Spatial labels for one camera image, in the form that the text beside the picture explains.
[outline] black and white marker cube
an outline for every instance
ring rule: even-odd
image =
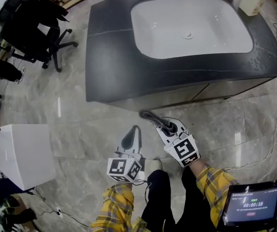
[[[142,166],[135,158],[109,158],[107,175],[118,182],[134,182]]]
[[[166,145],[164,150],[182,167],[186,167],[200,158],[198,148],[192,135],[189,135],[173,145]]]

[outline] timer display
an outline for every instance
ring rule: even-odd
[[[233,193],[226,211],[227,222],[271,219],[277,203],[277,188]]]
[[[258,203],[245,203],[244,207],[257,207],[257,206],[263,206],[263,202],[258,202]]]

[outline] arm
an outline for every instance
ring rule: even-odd
[[[134,196],[131,183],[118,183],[103,194],[104,205],[90,232],[131,231]]]
[[[211,221],[217,227],[229,187],[238,182],[223,169],[213,168],[201,159],[191,163],[190,168],[196,177],[197,187],[209,202]]]

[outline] office chair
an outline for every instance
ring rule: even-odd
[[[58,50],[70,45],[78,47],[76,42],[60,43],[67,32],[72,32],[67,29],[60,35],[58,19],[67,21],[64,18],[67,14],[64,8],[50,0],[7,0],[0,10],[0,35],[25,54],[15,54],[15,57],[29,62],[41,61],[43,69],[48,68],[52,57],[57,72],[61,72]],[[47,35],[38,29],[39,24],[50,27]]]

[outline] white sink basin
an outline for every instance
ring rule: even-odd
[[[137,48],[158,59],[214,53],[247,53],[252,38],[223,0],[150,0],[131,18]]]

